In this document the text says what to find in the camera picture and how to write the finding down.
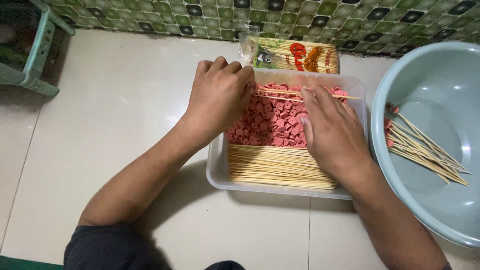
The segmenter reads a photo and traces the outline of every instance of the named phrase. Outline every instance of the plastic container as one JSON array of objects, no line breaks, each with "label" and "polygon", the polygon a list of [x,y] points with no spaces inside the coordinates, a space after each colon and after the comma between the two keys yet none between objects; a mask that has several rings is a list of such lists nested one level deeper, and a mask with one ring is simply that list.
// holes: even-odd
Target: plastic container
[{"label": "plastic container", "polygon": [[[367,134],[367,112],[365,93],[359,79],[336,74],[322,74],[313,72],[299,72],[290,70],[254,69],[255,80],[258,84],[275,82],[286,83],[289,86],[314,86],[323,85],[326,87],[342,87],[349,96],[361,99],[349,99],[348,103],[357,111],[358,117],[363,125],[365,135]],[[215,138],[208,149],[208,160],[206,174],[212,186],[219,189],[257,191],[267,193],[301,195],[312,197],[324,197],[350,200],[351,196],[341,185],[334,190],[316,190],[310,188],[288,187],[272,184],[238,183],[230,180],[227,161],[228,142],[224,139],[223,133]]]}]

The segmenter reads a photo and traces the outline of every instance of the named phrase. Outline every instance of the white tile floor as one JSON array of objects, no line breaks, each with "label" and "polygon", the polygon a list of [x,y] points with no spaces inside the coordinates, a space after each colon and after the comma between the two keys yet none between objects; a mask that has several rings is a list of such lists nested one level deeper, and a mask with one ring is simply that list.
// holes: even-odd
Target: white tile floor
[{"label": "white tile floor", "polygon": [[[55,98],[41,105],[35,94],[1,90],[0,237],[10,220],[0,254],[62,264],[90,197],[185,111],[196,63],[233,61],[236,51],[236,43],[78,30]],[[371,105],[394,60],[340,62]],[[189,160],[139,222],[174,269],[225,259],[249,270],[385,269],[351,202],[216,190],[206,156]],[[439,242],[455,269],[480,266],[480,253]]]}]

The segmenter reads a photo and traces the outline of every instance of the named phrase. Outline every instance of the bowl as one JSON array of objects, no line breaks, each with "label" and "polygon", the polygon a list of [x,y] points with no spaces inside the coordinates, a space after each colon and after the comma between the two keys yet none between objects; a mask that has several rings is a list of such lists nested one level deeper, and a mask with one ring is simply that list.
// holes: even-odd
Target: bowl
[{"label": "bowl", "polygon": [[[400,113],[472,175],[448,185],[433,172],[389,153],[384,108]],[[420,47],[385,74],[372,106],[375,157],[395,194],[426,227],[459,245],[480,248],[480,46],[442,42]]]}]

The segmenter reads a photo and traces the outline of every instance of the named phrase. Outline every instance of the bundle of skewers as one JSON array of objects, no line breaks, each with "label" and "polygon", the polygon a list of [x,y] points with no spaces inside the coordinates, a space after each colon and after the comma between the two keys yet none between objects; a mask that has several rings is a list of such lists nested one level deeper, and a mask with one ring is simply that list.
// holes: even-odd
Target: bundle of skewers
[{"label": "bundle of skewers", "polygon": [[[347,102],[346,91],[326,88]],[[231,180],[332,190],[337,182],[306,148],[301,117],[307,116],[300,86],[258,86],[248,108],[225,132]]]},{"label": "bundle of skewers", "polygon": [[460,173],[471,174],[467,169],[430,139],[425,133],[407,120],[398,107],[387,103],[386,112],[392,118],[400,119],[406,127],[384,119],[384,133],[388,150],[437,174],[447,184],[451,181],[469,186]]},{"label": "bundle of skewers", "polygon": [[338,54],[331,44],[260,37],[253,64],[259,68],[338,74]]}]

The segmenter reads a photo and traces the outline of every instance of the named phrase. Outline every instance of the mosaic tile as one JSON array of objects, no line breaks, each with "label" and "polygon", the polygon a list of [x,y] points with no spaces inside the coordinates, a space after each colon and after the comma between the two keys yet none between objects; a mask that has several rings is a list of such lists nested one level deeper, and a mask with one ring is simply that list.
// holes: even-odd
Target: mosaic tile
[{"label": "mosaic tile", "polygon": [[46,0],[76,27],[238,41],[263,37],[334,44],[399,57],[427,44],[480,44],[479,0]]}]

